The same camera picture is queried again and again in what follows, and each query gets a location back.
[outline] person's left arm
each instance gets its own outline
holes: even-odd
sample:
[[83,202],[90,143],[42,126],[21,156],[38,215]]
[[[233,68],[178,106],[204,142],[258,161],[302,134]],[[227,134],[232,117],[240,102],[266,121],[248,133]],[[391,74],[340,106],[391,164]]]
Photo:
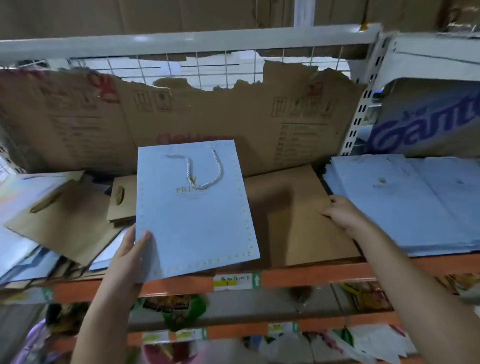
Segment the person's left arm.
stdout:
[[122,240],[83,320],[71,364],[125,362],[130,309],[140,293],[142,251],[151,233],[135,242],[135,225]]

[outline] person's right arm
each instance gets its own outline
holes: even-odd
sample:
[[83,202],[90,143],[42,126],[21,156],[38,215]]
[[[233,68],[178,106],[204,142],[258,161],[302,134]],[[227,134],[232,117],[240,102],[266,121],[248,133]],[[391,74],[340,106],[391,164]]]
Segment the person's right arm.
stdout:
[[331,200],[332,206],[321,213],[357,241],[425,362],[480,363],[480,318],[473,308],[415,265],[348,199]]

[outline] twisted white cord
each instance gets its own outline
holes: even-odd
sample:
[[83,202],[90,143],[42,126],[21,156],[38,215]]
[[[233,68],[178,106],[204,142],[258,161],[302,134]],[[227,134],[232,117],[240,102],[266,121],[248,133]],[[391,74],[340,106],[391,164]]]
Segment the twisted white cord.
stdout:
[[185,154],[180,154],[180,153],[165,153],[165,155],[167,157],[183,157],[187,160],[187,180],[188,180],[188,183],[196,190],[205,190],[207,189],[208,187],[210,187],[212,184],[215,184],[217,183],[220,178],[222,178],[222,174],[223,174],[223,168],[222,168],[222,164],[220,163],[220,160],[218,159],[218,155],[216,154],[216,151],[215,149],[212,148],[212,153],[213,153],[213,157],[215,158],[215,161],[218,165],[218,174],[216,175],[215,178],[213,178],[210,182],[208,183],[205,183],[205,184],[201,184],[201,185],[197,185],[195,184],[193,181],[192,181],[192,175],[190,173],[190,164],[191,164],[191,160],[188,156],[186,156]]

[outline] orange shelf edge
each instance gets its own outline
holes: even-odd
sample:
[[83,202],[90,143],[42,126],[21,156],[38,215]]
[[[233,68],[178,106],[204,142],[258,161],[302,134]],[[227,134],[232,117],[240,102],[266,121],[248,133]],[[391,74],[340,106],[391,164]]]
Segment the orange shelf edge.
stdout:
[[[386,324],[398,325],[400,320],[394,311],[378,312],[372,314],[358,314],[348,317],[320,317],[320,318],[301,318],[296,320],[298,330],[305,331],[325,331],[331,328],[342,328],[345,325],[357,326],[366,324]],[[268,324],[270,322],[249,322],[244,324],[215,325],[205,327],[209,339],[230,339],[242,338],[251,335],[268,335]],[[52,350],[68,352],[75,347],[76,338],[60,338],[55,341]],[[139,346],[142,344],[142,333],[133,332],[128,334],[127,343],[129,346]]]
[[[480,253],[439,255],[412,259],[421,268],[434,276],[479,271]],[[261,286],[294,287],[318,286],[329,283],[374,280],[375,273],[366,262],[286,267],[268,269],[261,273]],[[93,300],[101,280],[61,282],[52,285],[53,300],[59,303],[89,302]],[[211,276],[179,276],[147,282],[140,292],[141,297],[213,292]]]

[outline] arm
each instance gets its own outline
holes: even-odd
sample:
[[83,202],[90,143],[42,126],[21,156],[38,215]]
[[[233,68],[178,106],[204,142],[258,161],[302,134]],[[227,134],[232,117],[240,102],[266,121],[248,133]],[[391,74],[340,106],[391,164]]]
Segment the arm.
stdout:
[[322,210],[357,241],[423,359],[435,364],[480,360],[480,318],[404,255],[348,199]]
[[135,225],[125,234],[80,327],[72,364],[125,362],[128,316],[140,293],[136,282],[150,236],[145,233],[134,245]]

